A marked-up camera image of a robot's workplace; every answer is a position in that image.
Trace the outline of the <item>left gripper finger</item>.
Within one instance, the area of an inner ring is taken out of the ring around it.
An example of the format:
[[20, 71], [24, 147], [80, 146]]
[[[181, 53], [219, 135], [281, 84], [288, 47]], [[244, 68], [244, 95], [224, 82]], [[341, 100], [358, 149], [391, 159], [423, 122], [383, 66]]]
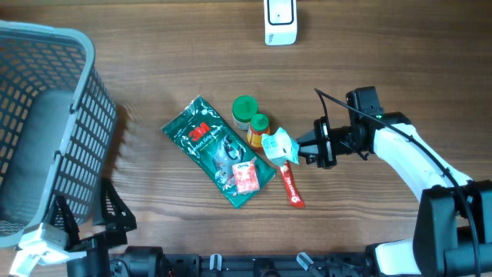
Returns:
[[110, 234], [125, 234], [137, 228], [135, 216], [120, 198], [110, 179], [100, 179], [93, 203], [92, 225], [104, 226], [105, 232]]
[[78, 224], [63, 195], [55, 196], [44, 217], [44, 223], [64, 231], [68, 235], [67, 246], [76, 246], [80, 243]]

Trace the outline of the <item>light blue wipes packet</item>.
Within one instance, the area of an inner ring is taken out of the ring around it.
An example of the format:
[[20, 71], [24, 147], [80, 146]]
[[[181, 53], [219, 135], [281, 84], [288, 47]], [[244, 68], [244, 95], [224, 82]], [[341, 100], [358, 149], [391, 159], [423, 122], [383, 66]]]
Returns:
[[263, 134], [261, 145], [267, 158], [276, 166], [283, 166], [285, 162], [299, 164], [299, 144], [282, 128], [273, 135]]

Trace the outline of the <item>red coffee stick sachet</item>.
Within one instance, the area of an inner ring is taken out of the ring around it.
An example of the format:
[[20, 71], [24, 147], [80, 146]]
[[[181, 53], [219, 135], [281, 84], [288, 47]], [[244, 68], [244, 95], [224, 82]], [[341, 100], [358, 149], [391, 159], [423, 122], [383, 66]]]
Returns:
[[295, 185], [290, 163], [286, 161], [282, 166], [279, 167], [279, 169], [290, 205], [295, 208], [304, 208], [304, 200], [302, 199]]

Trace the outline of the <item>green cap sauce bottle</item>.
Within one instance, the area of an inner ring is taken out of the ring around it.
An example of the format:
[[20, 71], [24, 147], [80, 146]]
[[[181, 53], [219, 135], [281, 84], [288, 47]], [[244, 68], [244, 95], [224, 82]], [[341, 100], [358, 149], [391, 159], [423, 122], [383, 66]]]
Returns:
[[251, 148], [262, 148], [261, 140], [263, 134], [270, 134], [270, 122], [265, 114], [258, 113], [252, 117], [247, 133], [247, 143]]

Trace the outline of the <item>pink tissue packet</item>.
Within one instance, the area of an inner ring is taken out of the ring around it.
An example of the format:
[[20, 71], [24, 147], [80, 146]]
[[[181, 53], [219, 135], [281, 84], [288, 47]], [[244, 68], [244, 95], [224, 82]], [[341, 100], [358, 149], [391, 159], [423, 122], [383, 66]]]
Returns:
[[236, 189], [246, 195], [260, 190], [260, 185], [253, 161], [241, 162], [232, 166]]

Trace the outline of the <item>green lid white jar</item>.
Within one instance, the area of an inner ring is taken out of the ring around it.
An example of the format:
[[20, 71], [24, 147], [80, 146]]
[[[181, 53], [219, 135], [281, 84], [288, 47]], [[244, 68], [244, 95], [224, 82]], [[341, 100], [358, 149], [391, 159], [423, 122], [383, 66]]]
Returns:
[[236, 126], [247, 131], [252, 118], [258, 113], [258, 102], [250, 95], [239, 96], [234, 100], [231, 112]]

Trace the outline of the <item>green 3M gloves packet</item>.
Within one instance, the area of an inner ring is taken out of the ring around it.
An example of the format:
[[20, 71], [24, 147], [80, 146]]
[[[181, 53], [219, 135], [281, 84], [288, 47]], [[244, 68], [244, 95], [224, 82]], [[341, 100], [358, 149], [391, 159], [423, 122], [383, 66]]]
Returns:
[[238, 192], [233, 165], [252, 161], [260, 188], [275, 177], [275, 170], [200, 95], [161, 130], [206, 173], [236, 209], [256, 193]]

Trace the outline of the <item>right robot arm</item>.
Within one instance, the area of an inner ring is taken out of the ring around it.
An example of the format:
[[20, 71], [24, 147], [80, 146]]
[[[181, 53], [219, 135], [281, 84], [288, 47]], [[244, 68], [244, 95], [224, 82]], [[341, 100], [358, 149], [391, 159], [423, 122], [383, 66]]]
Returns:
[[328, 255], [327, 276], [479, 276], [491, 271], [491, 182], [475, 181], [442, 159], [400, 112], [385, 112], [373, 86], [346, 94], [350, 125], [326, 115], [298, 138], [308, 164], [330, 169], [340, 155], [375, 154], [419, 201], [410, 239]]

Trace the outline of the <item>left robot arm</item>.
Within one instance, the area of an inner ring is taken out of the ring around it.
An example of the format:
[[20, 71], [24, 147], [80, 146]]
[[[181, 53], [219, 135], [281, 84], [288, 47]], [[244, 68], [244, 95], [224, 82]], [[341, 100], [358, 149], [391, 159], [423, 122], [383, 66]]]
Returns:
[[66, 262], [69, 276], [171, 276], [172, 270], [161, 247], [129, 246], [111, 257], [109, 250], [128, 243], [127, 233], [137, 228], [136, 218], [123, 202], [110, 179], [101, 179], [95, 194], [93, 224], [103, 232], [85, 239], [79, 237], [74, 213], [65, 197], [57, 195], [43, 220], [60, 227], [68, 237], [62, 248], [83, 256]]

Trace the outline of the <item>white barcode scanner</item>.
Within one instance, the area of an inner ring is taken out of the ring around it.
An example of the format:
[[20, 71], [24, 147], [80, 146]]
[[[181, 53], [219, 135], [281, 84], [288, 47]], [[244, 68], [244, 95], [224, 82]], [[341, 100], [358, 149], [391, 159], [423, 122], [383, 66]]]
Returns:
[[292, 45], [297, 40], [296, 0], [264, 0], [264, 42], [269, 46]]

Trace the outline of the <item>grey plastic mesh basket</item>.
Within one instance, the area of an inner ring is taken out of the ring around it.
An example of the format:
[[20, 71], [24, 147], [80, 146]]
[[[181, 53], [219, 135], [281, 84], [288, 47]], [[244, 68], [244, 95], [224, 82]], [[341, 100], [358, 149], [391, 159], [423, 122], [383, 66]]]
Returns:
[[88, 220], [117, 108], [90, 38], [70, 28], [1, 23], [1, 245], [19, 243], [57, 195]]

